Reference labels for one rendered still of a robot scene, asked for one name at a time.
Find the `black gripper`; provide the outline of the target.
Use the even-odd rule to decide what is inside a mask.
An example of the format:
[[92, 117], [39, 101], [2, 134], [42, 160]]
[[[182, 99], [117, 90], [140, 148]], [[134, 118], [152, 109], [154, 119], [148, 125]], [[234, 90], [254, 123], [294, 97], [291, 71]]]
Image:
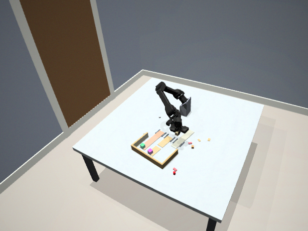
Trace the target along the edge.
[[[169, 119], [169, 120], [166, 122], [166, 125], [170, 126], [170, 125], [172, 125], [173, 122], [174, 122], [173, 120], [170, 120], [170, 119]], [[189, 131], [189, 127], [182, 126], [182, 127], [180, 127], [179, 130], [178, 130], [178, 135], [180, 135], [181, 132], [185, 134], [185, 133], [187, 133], [188, 131]]]

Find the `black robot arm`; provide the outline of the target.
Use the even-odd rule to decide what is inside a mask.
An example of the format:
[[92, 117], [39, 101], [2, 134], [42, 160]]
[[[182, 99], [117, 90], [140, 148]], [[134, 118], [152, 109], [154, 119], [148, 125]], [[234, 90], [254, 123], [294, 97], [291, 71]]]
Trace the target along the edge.
[[174, 105], [172, 105], [169, 102], [164, 91], [172, 94], [174, 98], [176, 98], [177, 100], [179, 99], [182, 102], [182, 104], [187, 102], [189, 98], [188, 99], [186, 98], [186, 96], [184, 95], [185, 92], [182, 91], [181, 89], [173, 89], [171, 87], [168, 87], [163, 81], [161, 81], [159, 84], [156, 85], [155, 91], [159, 95], [160, 99], [162, 100], [165, 106], [165, 111], [167, 116], [170, 118], [170, 120], [174, 120], [174, 122], [169, 128], [170, 131], [172, 132], [178, 131], [179, 128], [182, 127], [181, 113], [179, 112], [179, 110], [176, 109], [176, 107], [174, 107]]

